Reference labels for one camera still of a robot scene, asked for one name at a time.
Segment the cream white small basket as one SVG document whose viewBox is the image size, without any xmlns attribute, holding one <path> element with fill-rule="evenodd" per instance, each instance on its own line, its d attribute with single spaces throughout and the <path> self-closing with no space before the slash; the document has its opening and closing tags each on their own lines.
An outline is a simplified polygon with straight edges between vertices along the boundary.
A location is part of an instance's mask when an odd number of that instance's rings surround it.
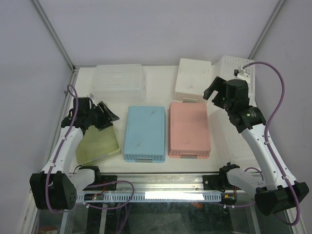
<svg viewBox="0 0 312 234">
<path fill-rule="evenodd" d="M 181 58 L 173 101 L 206 103 L 203 95 L 209 86 L 212 71 L 210 61 Z"/>
</svg>

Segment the translucent white shallow basket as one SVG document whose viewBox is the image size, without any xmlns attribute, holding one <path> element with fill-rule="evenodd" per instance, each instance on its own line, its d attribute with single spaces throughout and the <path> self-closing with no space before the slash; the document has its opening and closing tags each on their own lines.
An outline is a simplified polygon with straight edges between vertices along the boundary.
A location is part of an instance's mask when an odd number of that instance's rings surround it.
<svg viewBox="0 0 312 234">
<path fill-rule="evenodd" d="M 98 65 L 91 93 L 96 100 L 134 101 L 146 99 L 147 78 L 141 64 Z"/>
</svg>

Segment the light blue plastic basket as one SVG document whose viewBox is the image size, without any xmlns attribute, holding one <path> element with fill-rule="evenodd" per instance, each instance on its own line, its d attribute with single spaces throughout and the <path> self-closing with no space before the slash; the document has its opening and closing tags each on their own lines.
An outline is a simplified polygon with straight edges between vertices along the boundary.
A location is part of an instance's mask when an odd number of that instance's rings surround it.
<svg viewBox="0 0 312 234">
<path fill-rule="evenodd" d="M 163 163 L 166 158 L 165 144 L 165 107 L 130 106 L 125 131 L 124 160 Z"/>
</svg>

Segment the pink plastic basket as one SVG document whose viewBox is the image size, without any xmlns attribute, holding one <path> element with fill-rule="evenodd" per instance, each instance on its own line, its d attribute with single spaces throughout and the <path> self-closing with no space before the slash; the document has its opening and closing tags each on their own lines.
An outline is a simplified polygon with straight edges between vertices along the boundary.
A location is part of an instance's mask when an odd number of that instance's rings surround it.
<svg viewBox="0 0 312 234">
<path fill-rule="evenodd" d="M 207 159 L 211 152 L 207 105 L 172 102 L 168 111 L 168 156 Z"/>
</svg>

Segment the large white perforated basket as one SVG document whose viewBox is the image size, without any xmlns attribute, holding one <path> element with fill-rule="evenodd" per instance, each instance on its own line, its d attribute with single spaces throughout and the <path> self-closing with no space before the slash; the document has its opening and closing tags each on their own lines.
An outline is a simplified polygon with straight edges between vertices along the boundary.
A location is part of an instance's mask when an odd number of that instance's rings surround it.
<svg viewBox="0 0 312 234">
<path fill-rule="evenodd" d="M 224 80 L 231 80 L 236 78 L 234 76 L 234 70 L 238 69 L 240 66 L 245 66 L 252 63 L 253 60 L 237 58 L 232 56 L 222 56 L 222 58 L 214 64 L 214 75 L 213 78 L 219 76 Z M 250 102 L 254 102 L 255 98 L 255 65 L 244 68 L 244 70 L 250 75 L 251 82 L 248 84 L 249 89 L 249 99 Z"/>
</svg>

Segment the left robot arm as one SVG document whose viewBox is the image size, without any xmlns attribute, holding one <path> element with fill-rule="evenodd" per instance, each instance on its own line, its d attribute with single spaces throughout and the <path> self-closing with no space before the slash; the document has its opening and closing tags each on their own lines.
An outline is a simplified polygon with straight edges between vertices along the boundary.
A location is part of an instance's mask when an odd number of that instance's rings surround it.
<svg viewBox="0 0 312 234">
<path fill-rule="evenodd" d="M 55 149 L 41 172 L 30 177 L 31 191 L 39 210 L 61 212 L 74 207 L 77 194 L 89 186 L 98 189 L 102 184 L 98 166 L 82 166 L 73 176 L 69 169 L 76 148 L 90 127 L 102 131 L 119 120 L 102 101 L 94 104 L 89 97 L 78 97 L 73 108 L 61 122 L 61 132 Z"/>
</svg>

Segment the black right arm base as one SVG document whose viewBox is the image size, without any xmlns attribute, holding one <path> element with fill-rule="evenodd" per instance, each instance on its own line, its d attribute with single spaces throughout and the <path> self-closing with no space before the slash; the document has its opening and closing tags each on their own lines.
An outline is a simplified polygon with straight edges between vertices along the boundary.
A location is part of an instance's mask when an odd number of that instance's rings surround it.
<svg viewBox="0 0 312 234">
<path fill-rule="evenodd" d="M 243 172 L 243 170 L 236 164 L 228 162 L 225 166 L 219 168 L 216 175 L 203 175 L 202 184 L 203 190 L 212 191 L 216 190 L 225 193 L 227 190 L 235 191 L 235 185 L 229 182 L 227 173 Z"/>
</svg>

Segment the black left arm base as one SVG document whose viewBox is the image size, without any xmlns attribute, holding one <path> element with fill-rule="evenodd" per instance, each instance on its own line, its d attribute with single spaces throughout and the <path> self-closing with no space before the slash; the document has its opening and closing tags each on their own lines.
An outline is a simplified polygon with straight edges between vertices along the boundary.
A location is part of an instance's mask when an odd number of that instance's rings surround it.
<svg viewBox="0 0 312 234">
<path fill-rule="evenodd" d="M 117 181 L 117 175 L 102 174 L 101 177 L 96 178 L 92 184 L 88 185 L 87 188 L 83 190 L 84 191 L 102 191 L 103 189 L 105 189 L 105 191 L 115 191 L 117 189 L 116 184 L 103 185 L 103 184 L 107 184 L 113 181 Z"/>
</svg>

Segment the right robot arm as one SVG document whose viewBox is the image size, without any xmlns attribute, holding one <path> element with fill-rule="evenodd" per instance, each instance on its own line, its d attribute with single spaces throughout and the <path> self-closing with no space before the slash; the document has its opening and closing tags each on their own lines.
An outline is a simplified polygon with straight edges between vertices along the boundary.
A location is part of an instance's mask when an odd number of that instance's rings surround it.
<svg viewBox="0 0 312 234">
<path fill-rule="evenodd" d="M 253 152 L 264 179 L 257 180 L 237 164 L 228 162 L 219 169 L 211 186 L 221 192 L 237 186 L 254 197 L 257 208 L 266 216 L 290 208 L 299 209 L 309 188 L 305 182 L 298 182 L 286 168 L 273 142 L 269 140 L 264 116 L 259 108 L 249 104 L 247 82 L 215 77 L 204 91 L 203 98 L 208 100 L 213 92 L 217 92 L 213 104 L 227 112 L 230 123 Z"/>
</svg>

